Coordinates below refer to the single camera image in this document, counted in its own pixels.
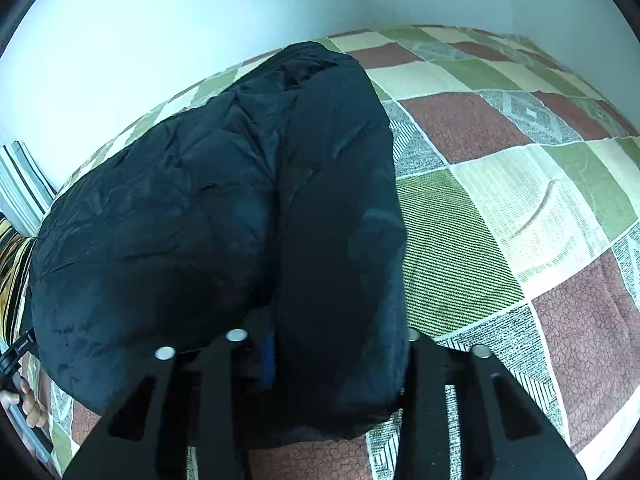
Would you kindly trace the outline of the person's left hand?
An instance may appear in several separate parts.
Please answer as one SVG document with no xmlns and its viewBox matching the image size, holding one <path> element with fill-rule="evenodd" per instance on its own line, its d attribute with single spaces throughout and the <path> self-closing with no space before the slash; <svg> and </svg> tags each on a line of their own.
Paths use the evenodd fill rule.
<svg viewBox="0 0 640 480">
<path fill-rule="evenodd" d="M 2 408 L 8 412 L 11 406 L 17 406 L 23 401 L 22 411 L 26 416 L 26 424 L 30 428 L 42 428 L 48 420 L 48 413 L 43 405 L 36 400 L 35 393 L 25 377 L 21 378 L 20 392 L 9 390 L 0 392 Z"/>
</svg>

